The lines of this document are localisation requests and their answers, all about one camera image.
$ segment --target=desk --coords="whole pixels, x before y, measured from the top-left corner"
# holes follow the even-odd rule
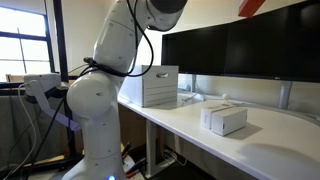
[[[312,122],[247,107],[247,126],[222,137],[200,127],[201,108],[221,104],[221,100],[183,107],[172,102],[148,108],[121,97],[118,101],[148,119],[147,133],[152,133],[153,124],[160,125],[258,179],[320,179],[320,126]],[[149,164],[155,164],[153,158],[147,154]]]

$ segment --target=small white box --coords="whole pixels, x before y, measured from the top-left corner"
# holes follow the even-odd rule
[[[136,65],[132,74],[141,74],[148,66]],[[126,77],[119,96],[140,107],[177,101],[178,66],[152,66],[140,77]]]
[[[232,104],[219,104],[216,106],[205,107],[201,109],[200,125],[204,128],[211,129],[211,114],[216,111],[234,107]]]
[[[225,136],[246,126],[247,109],[232,107],[211,114],[211,131]]]

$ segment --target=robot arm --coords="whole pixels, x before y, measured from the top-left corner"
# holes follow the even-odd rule
[[[186,2],[117,0],[112,5],[94,46],[92,69],[67,93],[74,120],[82,128],[85,157],[63,179],[126,179],[120,152],[119,89],[129,75],[143,31],[173,28]]]

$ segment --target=orange object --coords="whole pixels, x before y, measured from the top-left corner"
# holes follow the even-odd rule
[[[252,17],[265,0],[243,0],[239,7],[239,16]]]

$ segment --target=floor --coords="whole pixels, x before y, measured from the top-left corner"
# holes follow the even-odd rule
[[[145,150],[140,148],[130,153],[134,161],[138,161],[146,156]],[[180,165],[178,162],[172,164],[170,167],[150,178],[149,180],[215,180],[212,176],[198,168],[191,162],[187,162],[185,166]]]

